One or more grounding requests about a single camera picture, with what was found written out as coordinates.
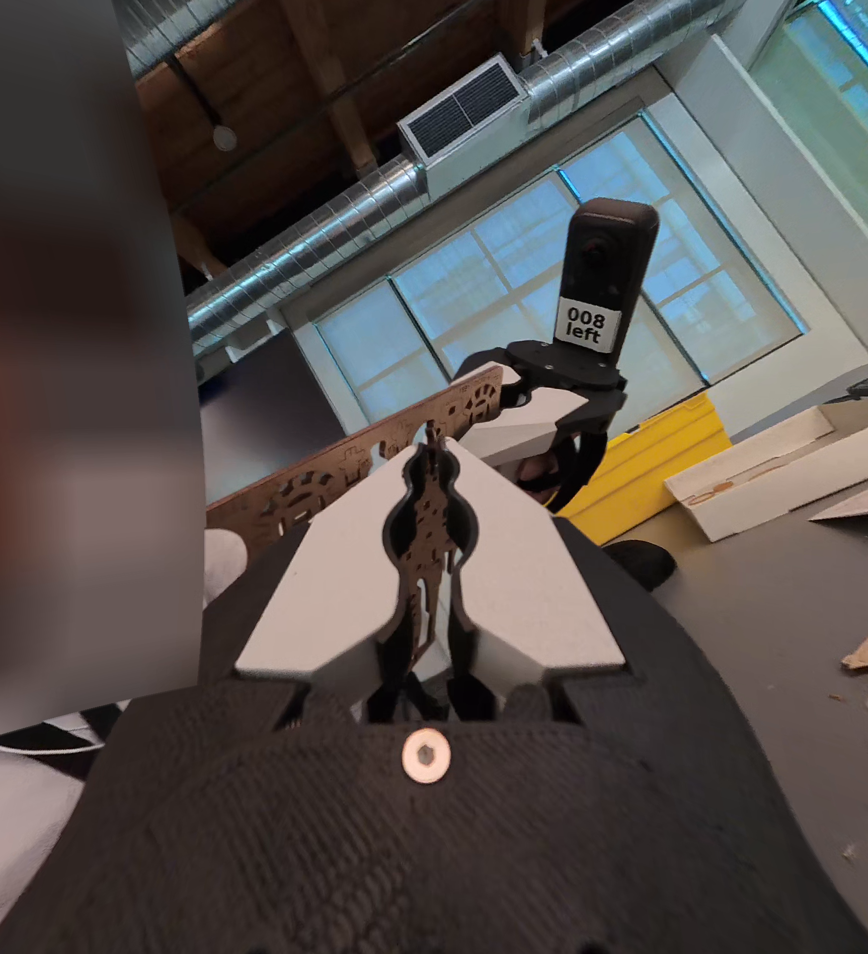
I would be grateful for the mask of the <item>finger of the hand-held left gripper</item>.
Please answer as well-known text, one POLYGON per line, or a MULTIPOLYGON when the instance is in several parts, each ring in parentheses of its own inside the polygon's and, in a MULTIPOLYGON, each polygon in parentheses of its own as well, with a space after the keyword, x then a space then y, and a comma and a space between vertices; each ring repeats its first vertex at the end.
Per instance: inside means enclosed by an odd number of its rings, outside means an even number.
POLYGON ((536 388, 528 402, 504 409, 492 421, 475 423, 469 430, 470 453, 485 464, 515 464, 545 454, 558 422, 587 401, 572 391, 536 388))

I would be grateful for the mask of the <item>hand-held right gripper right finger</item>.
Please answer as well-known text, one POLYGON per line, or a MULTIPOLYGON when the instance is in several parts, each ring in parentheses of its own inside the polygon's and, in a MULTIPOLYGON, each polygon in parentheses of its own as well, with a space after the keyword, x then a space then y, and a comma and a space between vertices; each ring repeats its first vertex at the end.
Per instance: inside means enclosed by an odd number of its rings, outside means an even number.
POLYGON ((564 675, 616 672, 626 659, 551 514, 455 439, 446 490, 462 554, 452 608, 473 635, 469 671, 493 693, 564 675))

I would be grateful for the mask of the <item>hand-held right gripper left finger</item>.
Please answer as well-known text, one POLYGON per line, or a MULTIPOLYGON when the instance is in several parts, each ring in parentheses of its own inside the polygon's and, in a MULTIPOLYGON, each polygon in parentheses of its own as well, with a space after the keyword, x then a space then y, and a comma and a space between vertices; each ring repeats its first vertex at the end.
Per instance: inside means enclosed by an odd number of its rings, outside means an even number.
POLYGON ((407 447, 313 518, 236 662, 237 674, 342 702, 395 685, 415 649, 409 572, 425 452, 407 447))

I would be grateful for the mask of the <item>large wooden model parts sheet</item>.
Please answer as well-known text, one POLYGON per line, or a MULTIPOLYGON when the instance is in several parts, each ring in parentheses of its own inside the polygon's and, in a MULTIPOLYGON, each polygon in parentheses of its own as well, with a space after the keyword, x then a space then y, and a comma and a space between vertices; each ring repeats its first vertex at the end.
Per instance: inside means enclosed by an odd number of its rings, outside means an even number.
POLYGON ((495 419, 504 375, 512 375, 504 365, 485 364, 450 387, 214 502, 206 510, 207 528, 235 533, 249 561, 257 558, 366 479, 376 455, 381 463, 393 459, 428 426, 437 438, 458 439, 474 424, 495 419))

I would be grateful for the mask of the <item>person's left hand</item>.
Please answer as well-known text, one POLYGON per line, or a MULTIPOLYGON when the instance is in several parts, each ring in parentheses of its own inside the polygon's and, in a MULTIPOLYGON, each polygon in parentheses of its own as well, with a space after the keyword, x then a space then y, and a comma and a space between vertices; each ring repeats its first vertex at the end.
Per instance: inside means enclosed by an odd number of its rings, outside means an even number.
POLYGON ((561 483, 557 458, 547 452, 524 459, 517 468, 515 482, 537 498, 549 498, 561 483))

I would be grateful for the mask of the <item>black mesh pad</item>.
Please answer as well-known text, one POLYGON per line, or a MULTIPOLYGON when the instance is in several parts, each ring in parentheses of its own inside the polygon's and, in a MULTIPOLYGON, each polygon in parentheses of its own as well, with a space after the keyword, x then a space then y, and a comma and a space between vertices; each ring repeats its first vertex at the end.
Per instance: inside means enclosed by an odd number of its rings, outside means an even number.
POLYGON ((663 586, 678 569, 672 554, 652 542, 615 541, 606 544, 603 551, 648 592, 663 586))

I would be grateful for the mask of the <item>yellow plastic bin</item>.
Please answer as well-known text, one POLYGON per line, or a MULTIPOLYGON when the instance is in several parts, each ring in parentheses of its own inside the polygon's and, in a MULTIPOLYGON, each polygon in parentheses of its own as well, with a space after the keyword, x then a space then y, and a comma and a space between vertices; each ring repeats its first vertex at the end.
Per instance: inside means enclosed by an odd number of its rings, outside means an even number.
POLYGON ((591 480, 559 516, 598 545, 675 503, 672 478, 731 447, 715 406, 699 394, 611 440, 591 480))

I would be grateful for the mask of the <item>white vent grille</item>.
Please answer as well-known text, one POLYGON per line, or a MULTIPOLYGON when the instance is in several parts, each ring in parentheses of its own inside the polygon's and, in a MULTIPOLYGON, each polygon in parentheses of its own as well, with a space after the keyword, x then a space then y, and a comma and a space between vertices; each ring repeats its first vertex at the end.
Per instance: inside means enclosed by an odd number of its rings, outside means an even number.
POLYGON ((397 124, 426 195, 439 201, 526 141, 530 97, 496 54, 397 124))

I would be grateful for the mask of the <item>white cardboard box tray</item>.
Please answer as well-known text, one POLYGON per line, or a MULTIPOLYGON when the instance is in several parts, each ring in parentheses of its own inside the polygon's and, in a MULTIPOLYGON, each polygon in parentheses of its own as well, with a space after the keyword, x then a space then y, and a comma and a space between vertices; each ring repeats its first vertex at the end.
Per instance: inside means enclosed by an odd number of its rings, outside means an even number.
POLYGON ((868 480, 868 399, 805 409, 666 480, 708 541, 717 542, 868 480), (735 486, 696 507, 689 498, 735 486))

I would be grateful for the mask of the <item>glass partition window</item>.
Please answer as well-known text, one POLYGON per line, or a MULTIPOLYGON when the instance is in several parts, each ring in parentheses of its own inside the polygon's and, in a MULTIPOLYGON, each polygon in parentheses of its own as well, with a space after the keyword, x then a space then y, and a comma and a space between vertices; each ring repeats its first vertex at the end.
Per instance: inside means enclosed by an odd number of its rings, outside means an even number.
POLYGON ((792 2, 750 73, 841 193, 868 206, 868 2, 792 2))

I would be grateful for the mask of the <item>white t-shirt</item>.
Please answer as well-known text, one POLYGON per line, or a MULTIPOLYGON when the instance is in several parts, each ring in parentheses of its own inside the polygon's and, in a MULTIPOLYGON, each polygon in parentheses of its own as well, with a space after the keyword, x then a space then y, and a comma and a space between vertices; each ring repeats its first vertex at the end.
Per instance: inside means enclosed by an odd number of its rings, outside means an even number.
POLYGON ((165 787, 187 740, 171 712, 198 684, 0 734, 0 922, 73 815, 88 825, 93 858, 165 787))

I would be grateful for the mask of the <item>silver air duct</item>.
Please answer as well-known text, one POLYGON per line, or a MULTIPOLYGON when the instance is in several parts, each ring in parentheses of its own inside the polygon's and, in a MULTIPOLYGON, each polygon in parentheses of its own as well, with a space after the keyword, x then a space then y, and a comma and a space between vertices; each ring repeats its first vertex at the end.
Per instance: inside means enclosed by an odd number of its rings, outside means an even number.
MULTIPOLYGON (((629 2, 521 72, 514 71, 530 97, 526 141, 518 149, 741 6, 734 1, 629 2)), ((193 357, 226 346, 253 321, 265 321, 274 306, 436 202, 426 195, 416 166, 402 150, 192 292, 186 304, 193 357)))

